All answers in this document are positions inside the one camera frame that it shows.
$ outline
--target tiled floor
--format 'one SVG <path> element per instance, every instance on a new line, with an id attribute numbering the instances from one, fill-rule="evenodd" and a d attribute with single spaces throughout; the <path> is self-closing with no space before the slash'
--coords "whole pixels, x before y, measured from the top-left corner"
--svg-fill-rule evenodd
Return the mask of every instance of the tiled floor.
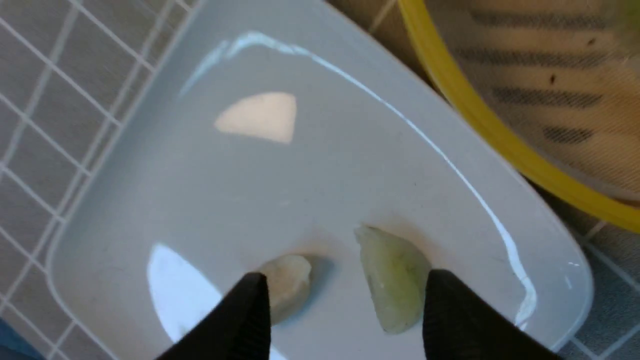
<path id="1" fill-rule="evenodd" d="M 599 222 L 544 194 L 580 235 L 595 283 L 591 312 L 560 354 L 566 359 L 640 359 L 640 235 Z"/>

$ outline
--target dark stripe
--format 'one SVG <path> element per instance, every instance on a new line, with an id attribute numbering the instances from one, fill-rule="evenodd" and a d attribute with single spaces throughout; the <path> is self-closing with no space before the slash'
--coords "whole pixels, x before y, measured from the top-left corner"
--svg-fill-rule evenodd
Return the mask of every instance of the dark stripe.
<path id="1" fill-rule="evenodd" d="M 589 140 L 593 136 L 593 131 L 588 129 L 572 129 L 563 126 L 547 126 L 542 130 L 545 138 L 557 142 L 576 144 Z"/>
<path id="2" fill-rule="evenodd" d="M 561 30 L 603 30 L 604 20 L 595 15 L 570 15 L 559 13 L 511 13 L 472 10 L 473 20 L 485 26 L 505 28 L 547 28 Z"/>
<path id="3" fill-rule="evenodd" d="M 493 88 L 493 96 L 507 104 L 562 106 L 585 109 L 600 102 L 602 95 L 582 92 L 538 90 L 500 87 Z"/>
<path id="4" fill-rule="evenodd" d="M 586 69 L 599 66 L 607 60 L 607 55 L 604 53 L 563 54 L 482 48 L 456 49 L 455 53 L 467 61 L 497 66 L 519 65 Z"/>

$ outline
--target tile grout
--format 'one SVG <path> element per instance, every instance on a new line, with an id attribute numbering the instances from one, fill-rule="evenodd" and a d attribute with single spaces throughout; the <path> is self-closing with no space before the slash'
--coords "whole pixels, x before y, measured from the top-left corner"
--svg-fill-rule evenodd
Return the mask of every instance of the tile grout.
<path id="1" fill-rule="evenodd" d="M 187 12 L 190 12 L 192 10 L 191 7 L 184 2 L 184 0 L 175 0 L 175 3 L 180 5 Z"/>
<path id="2" fill-rule="evenodd" d="M 587 233 L 583 236 L 583 240 L 585 242 L 590 241 L 591 239 L 593 239 L 594 236 L 596 236 L 596 234 L 598 234 L 600 232 L 600 230 L 602 230 L 605 226 L 607 226 L 609 223 L 606 222 L 605 220 L 600 220 L 598 221 L 589 231 L 587 231 Z"/>
<path id="3" fill-rule="evenodd" d="M 609 355 L 613 354 L 617 349 L 621 348 L 627 340 L 632 338 L 634 335 L 640 332 L 640 323 L 631 328 L 626 334 L 620 337 L 620 339 L 616 340 L 613 344 L 609 345 L 602 354 L 600 354 L 600 359 L 606 359 Z"/>
<path id="4" fill-rule="evenodd" d="M 42 340 L 47 343 L 47 345 L 49 345 L 50 347 L 53 347 L 54 345 L 53 341 L 51 341 L 45 334 L 43 334 L 42 331 L 31 320 L 29 320 L 29 318 L 25 314 L 23 314 L 22 311 L 18 310 L 13 304 L 7 303 L 5 308 L 2 308 L 2 310 L 0 310 L 0 314 L 7 307 L 11 309 L 16 315 L 18 315 L 18 317 L 22 321 L 24 321 L 27 324 L 27 326 L 29 326 L 38 336 L 40 336 Z"/>
<path id="5" fill-rule="evenodd" d="M 397 0 L 387 0 L 387 2 L 380 8 L 380 11 L 374 16 L 373 21 L 367 32 L 373 34 L 380 24 L 387 18 L 387 15 L 391 12 L 391 9 L 397 4 Z"/>
<path id="6" fill-rule="evenodd" d="M 585 344 L 583 344 L 580 340 L 578 340 L 575 336 L 571 338 L 571 343 L 575 345 L 580 351 L 582 351 L 585 355 L 587 355 L 592 360 L 597 360 L 598 356 L 593 353 Z"/>
<path id="7" fill-rule="evenodd" d="M 160 12 L 157 14 L 156 21 L 154 22 L 154 26 L 151 29 L 151 31 L 149 31 L 149 35 L 147 39 L 144 41 L 144 43 L 142 44 L 142 47 L 140 49 L 140 55 L 142 57 L 144 58 L 147 57 L 149 51 L 151 50 L 151 47 L 153 46 L 154 41 L 156 41 L 158 34 L 160 34 L 160 31 L 162 31 L 162 27 L 164 26 L 164 21 L 166 20 L 169 13 L 171 12 L 171 9 L 173 8 L 173 3 L 174 3 L 174 0 L 167 0 L 167 2 L 165 2 L 163 7 L 160 9 Z M 133 83 L 133 81 L 136 79 L 136 76 L 138 76 L 138 73 L 140 72 L 141 65 L 142 64 L 139 61 L 137 61 L 129 71 L 129 74 L 127 75 L 127 79 L 125 80 L 124 84 L 122 85 L 122 88 L 120 89 L 118 95 L 116 96 L 114 103 L 111 105 L 111 108 L 109 109 L 109 112 L 112 115 L 114 115 L 115 112 L 119 110 L 120 105 L 122 105 L 122 101 L 125 99 L 127 92 L 131 89 L 131 84 Z"/>
<path id="8" fill-rule="evenodd" d="M 51 350 L 49 351 L 49 354 L 47 355 L 48 359 L 51 359 L 58 352 L 58 350 L 60 349 L 60 345 L 62 345 L 65 342 L 65 340 L 67 339 L 67 337 L 69 336 L 71 331 L 74 329 L 74 327 L 76 327 L 76 323 L 73 320 L 71 320 L 71 323 L 62 332 L 62 335 L 60 335 L 58 340 L 51 347 Z"/>
<path id="9" fill-rule="evenodd" d="M 86 16 L 92 23 L 94 23 L 100 30 L 102 30 L 105 34 L 107 34 L 113 41 L 115 41 L 124 51 L 133 56 L 136 60 L 138 60 L 142 65 L 144 65 L 149 70 L 153 69 L 153 66 L 149 64 L 147 60 L 145 60 L 137 51 L 131 48 L 131 46 L 127 45 L 121 38 L 115 35 L 102 21 L 96 18 L 89 10 L 87 10 L 83 5 L 82 1 L 78 0 L 67 0 L 74 7 L 76 7 L 84 16 Z"/>
<path id="10" fill-rule="evenodd" d="M 31 196 L 34 200 L 36 200 L 36 202 L 43 207 L 45 210 L 47 210 L 47 212 L 49 212 L 51 215 L 53 215 L 54 217 L 57 217 L 56 215 L 56 210 L 49 205 L 46 201 L 44 201 L 43 198 L 41 198 L 36 191 L 34 191 L 34 189 L 32 189 L 29 185 L 27 185 L 20 177 L 18 177 L 18 175 L 15 174 L 15 172 L 11 171 L 8 167 L 5 167 L 3 170 L 4 175 L 8 176 L 11 178 L 11 180 L 13 180 L 14 182 L 16 182 L 18 185 L 20 185 L 20 187 L 27 193 L 29 194 L 29 196 Z"/>
<path id="11" fill-rule="evenodd" d="M 1 226 L 0 226 L 0 234 L 6 239 L 6 241 L 12 244 L 27 259 L 27 262 L 30 260 L 30 258 L 33 258 L 31 253 L 28 252 L 24 247 L 22 247 L 22 245 L 20 245 L 20 243 L 16 241 L 13 238 L 13 236 L 9 235 L 9 233 L 7 233 L 6 230 L 4 230 L 4 228 L 2 228 Z"/>
<path id="12" fill-rule="evenodd" d="M 618 277 L 622 278 L 624 282 L 626 282 L 629 286 L 631 286 L 636 291 L 640 292 L 640 284 L 635 281 L 629 274 L 627 274 L 622 268 L 620 268 L 616 263 L 614 263 L 609 257 L 603 254 L 600 250 L 598 250 L 593 244 L 585 243 L 583 245 L 585 248 L 589 249 L 589 251 L 600 261 L 602 261 L 605 265 L 609 267 L 611 271 L 613 271 Z"/>

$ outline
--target green food piece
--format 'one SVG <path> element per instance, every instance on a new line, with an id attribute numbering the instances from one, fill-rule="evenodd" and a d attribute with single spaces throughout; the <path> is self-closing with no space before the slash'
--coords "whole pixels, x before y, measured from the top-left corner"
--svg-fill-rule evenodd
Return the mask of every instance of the green food piece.
<path id="1" fill-rule="evenodd" d="M 424 310 L 429 261 L 409 241 L 370 226 L 355 230 L 378 321 L 399 334 L 416 324 Z"/>

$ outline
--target black tongs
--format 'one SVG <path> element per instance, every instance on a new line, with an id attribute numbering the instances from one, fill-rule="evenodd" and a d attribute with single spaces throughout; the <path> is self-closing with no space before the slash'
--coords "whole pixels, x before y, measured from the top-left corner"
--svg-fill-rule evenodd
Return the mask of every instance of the black tongs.
<path id="1" fill-rule="evenodd" d="M 560 359 L 448 270 L 429 273 L 426 294 L 422 340 L 429 360 Z M 266 278 L 249 273 L 158 360 L 267 360 L 270 343 Z"/>

